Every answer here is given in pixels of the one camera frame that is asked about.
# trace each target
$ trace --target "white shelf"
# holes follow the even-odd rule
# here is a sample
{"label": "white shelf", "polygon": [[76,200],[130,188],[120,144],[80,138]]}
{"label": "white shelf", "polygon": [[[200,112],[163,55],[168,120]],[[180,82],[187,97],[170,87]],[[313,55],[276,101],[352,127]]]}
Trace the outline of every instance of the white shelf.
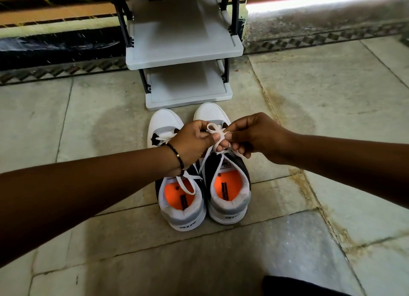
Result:
{"label": "white shelf", "polygon": [[223,83],[224,68],[220,60],[162,66],[144,72],[151,85],[151,93],[145,95],[146,108],[150,111],[233,97],[229,83]]}
{"label": "white shelf", "polygon": [[132,0],[134,20],[128,31],[134,46],[126,48],[130,70],[241,56],[231,19],[220,0]]}

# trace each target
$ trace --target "insole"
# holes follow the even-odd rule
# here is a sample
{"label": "insole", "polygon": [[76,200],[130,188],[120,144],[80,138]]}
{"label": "insole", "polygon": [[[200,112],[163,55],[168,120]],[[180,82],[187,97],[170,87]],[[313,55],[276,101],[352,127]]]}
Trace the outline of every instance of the insole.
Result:
{"label": "insole", "polygon": [[[186,186],[187,190],[193,192],[193,187],[189,180],[183,180],[183,184]],[[173,182],[165,185],[165,198],[168,204],[174,207],[176,210],[184,210],[190,206],[195,199],[194,195],[189,195],[182,190],[179,183]]]}
{"label": "insole", "polygon": [[242,182],[237,170],[218,173],[214,181],[214,189],[219,198],[232,201],[241,190]]}

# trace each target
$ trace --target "bracelet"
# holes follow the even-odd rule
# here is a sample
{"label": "bracelet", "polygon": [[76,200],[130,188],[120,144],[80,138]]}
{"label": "bracelet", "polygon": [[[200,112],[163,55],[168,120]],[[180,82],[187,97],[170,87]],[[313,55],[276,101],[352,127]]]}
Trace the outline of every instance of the bracelet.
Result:
{"label": "bracelet", "polygon": [[180,163],[180,168],[181,168],[181,174],[180,174],[180,175],[183,175],[184,163],[183,163],[183,160],[181,159],[181,157],[179,156],[179,153],[178,153],[177,150],[176,150],[171,144],[169,144],[168,142],[166,142],[165,145],[167,145],[167,146],[175,153],[176,158],[179,160],[179,163]]}

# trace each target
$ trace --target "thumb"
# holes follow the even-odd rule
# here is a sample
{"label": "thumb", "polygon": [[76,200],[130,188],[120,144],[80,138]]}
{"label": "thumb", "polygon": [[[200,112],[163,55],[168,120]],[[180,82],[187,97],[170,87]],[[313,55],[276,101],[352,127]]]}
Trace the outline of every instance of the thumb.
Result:
{"label": "thumb", "polygon": [[229,142],[243,143],[250,141],[250,133],[248,129],[242,131],[228,132],[225,134],[225,139]]}
{"label": "thumb", "polygon": [[202,138],[206,148],[213,146],[218,140],[220,140],[220,135],[218,133],[209,133],[206,137]]}

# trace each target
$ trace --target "shoe rack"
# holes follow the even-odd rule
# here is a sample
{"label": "shoe rack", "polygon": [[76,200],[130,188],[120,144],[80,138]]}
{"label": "shoe rack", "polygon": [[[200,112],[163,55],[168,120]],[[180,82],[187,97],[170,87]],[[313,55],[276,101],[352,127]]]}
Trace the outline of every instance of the shoe rack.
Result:
{"label": "shoe rack", "polygon": [[232,19],[229,0],[111,1],[148,110],[232,98],[229,58],[243,54],[239,0],[232,0]]}

